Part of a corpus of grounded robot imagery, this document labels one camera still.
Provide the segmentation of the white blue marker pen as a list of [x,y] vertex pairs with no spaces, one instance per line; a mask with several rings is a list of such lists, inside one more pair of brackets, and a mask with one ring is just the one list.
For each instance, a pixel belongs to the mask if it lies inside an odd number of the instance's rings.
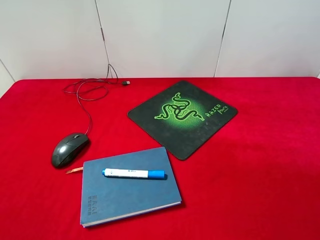
[[143,179],[165,179],[164,170],[133,170],[105,168],[102,175],[109,178],[143,178]]

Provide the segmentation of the black computer mouse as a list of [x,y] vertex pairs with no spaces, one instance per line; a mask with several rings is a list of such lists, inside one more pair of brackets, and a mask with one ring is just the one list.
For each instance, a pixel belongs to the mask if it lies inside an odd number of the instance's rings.
[[73,133],[63,138],[54,148],[51,164],[60,169],[69,165],[87,146],[89,138],[84,133]]

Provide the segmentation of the blue hardcover notebook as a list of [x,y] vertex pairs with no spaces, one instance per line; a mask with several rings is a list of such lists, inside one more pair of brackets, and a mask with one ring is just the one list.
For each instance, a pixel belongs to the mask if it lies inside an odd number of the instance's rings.
[[[105,177],[104,169],[163,170],[165,179]],[[171,206],[182,198],[164,147],[86,161],[82,170],[80,224],[95,226]]]

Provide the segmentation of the black green Razer mousepad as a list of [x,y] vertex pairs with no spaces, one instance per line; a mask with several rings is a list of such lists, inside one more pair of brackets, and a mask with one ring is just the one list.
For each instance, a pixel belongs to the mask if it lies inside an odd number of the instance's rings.
[[184,161],[237,113],[235,107],[181,80],[136,106],[127,116]]

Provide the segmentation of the orange ribbon bookmark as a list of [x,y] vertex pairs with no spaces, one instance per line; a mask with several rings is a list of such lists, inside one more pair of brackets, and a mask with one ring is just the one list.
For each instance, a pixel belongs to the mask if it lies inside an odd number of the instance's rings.
[[77,168],[74,168],[74,169],[67,170],[65,173],[66,174],[76,173],[76,172],[82,171],[83,169],[84,169],[83,167],[77,167]]

